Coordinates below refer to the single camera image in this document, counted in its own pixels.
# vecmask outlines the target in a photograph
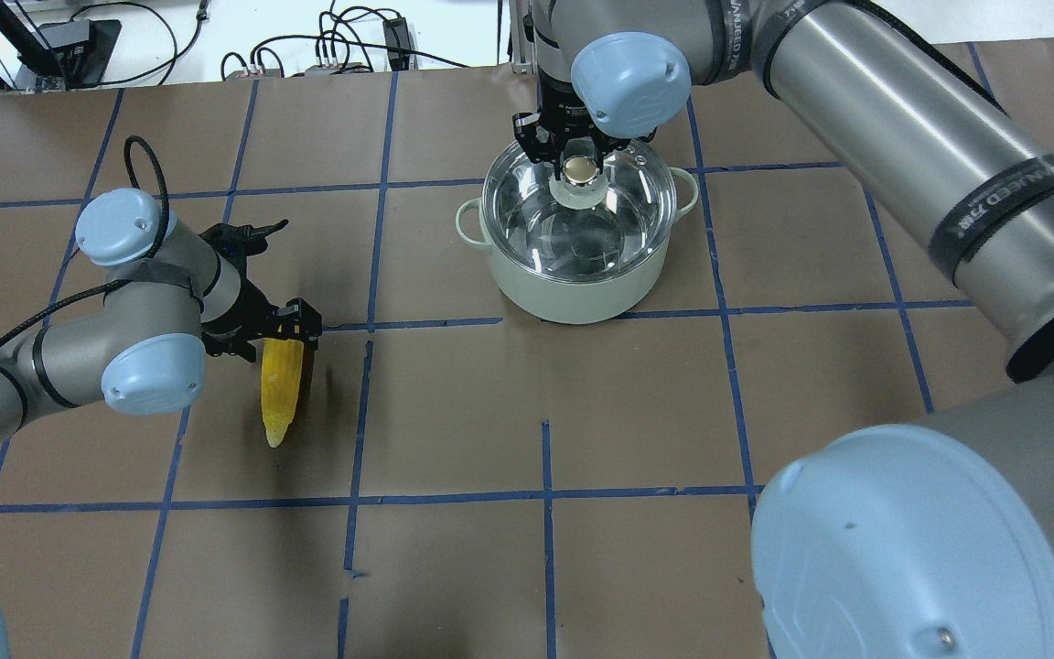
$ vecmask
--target yellow object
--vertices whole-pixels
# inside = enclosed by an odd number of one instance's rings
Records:
[[[304,379],[304,342],[294,338],[264,338],[260,404],[267,443],[271,447],[284,443],[288,426],[295,419]]]

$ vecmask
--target power adapter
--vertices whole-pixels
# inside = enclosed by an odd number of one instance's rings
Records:
[[[405,17],[385,19],[385,45],[401,51],[389,51],[389,71],[409,71],[414,67],[413,37]]]

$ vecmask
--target pot handle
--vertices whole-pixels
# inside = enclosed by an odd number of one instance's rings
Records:
[[[684,180],[684,182],[689,186],[690,190],[694,191],[694,195],[690,196],[690,202],[682,206],[682,208],[679,208],[677,213],[674,214],[674,221],[677,221],[682,219],[682,217],[685,216],[685,213],[694,210],[694,206],[698,205],[698,176],[691,175],[688,171],[677,167],[670,167],[669,174],[672,174],[676,178]]]
[[[490,249],[489,240],[475,240],[469,236],[466,236],[465,231],[462,228],[462,217],[464,214],[471,212],[472,210],[477,210],[482,206],[482,199],[471,199],[466,201],[465,205],[457,206],[457,212],[454,214],[454,230],[457,231],[457,237],[463,240],[463,243],[468,244],[468,246],[473,247],[476,250],[487,251]]]

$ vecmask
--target white background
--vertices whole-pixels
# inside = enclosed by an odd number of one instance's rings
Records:
[[[1008,38],[1054,37],[1054,0],[878,0],[918,33],[936,43],[955,41],[998,41]],[[414,32],[418,50],[456,59],[472,66],[493,64],[497,53],[505,51],[495,42],[496,0],[338,0],[338,8],[354,3],[373,7],[393,7],[406,14]],[[25,4],[35,22],[55,22],[71,14],[67,8],[42,8],[43,3]],[[161,12],[177,34],[180,45],[193,33],[196,0],[151,0],[152,7]],[[210,21],[201,30],[197,45],[180,59],[170,83],[200,82],[218,79],[218,62],[222,55],[237,51],[243,56],[252,45],[276,34],[315,34],[316,17],[327,8],[326,0],[212,0]],[[148,12],[133,7],[93,9],[90,17],[116,17],[122,21],[121,38],[117,43],[106,78],[120,79],[163,62],[171,46],[163,25]],[[364,41],[384,43],[379,21],[355,24]],[[284,58],[288,75],[315,63],[310,41],[290,41],[273,45]],[[0,34],[0,55],[16,72],[16,52]],[[373,52],[377,69],[385,63],[385,54]],[[423,59],[419,66],[442,66]],[[159,76],[145,79],[152,83]]]

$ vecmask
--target glass lid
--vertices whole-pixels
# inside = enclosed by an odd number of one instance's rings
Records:
[[[569,155],[559,178],[512,142],[487,175],[482,221],[519,266],[593,283],[644,263],[669,236],[676,203],[669,169],[645,142],[607,155],[600,171],[589,156]]]

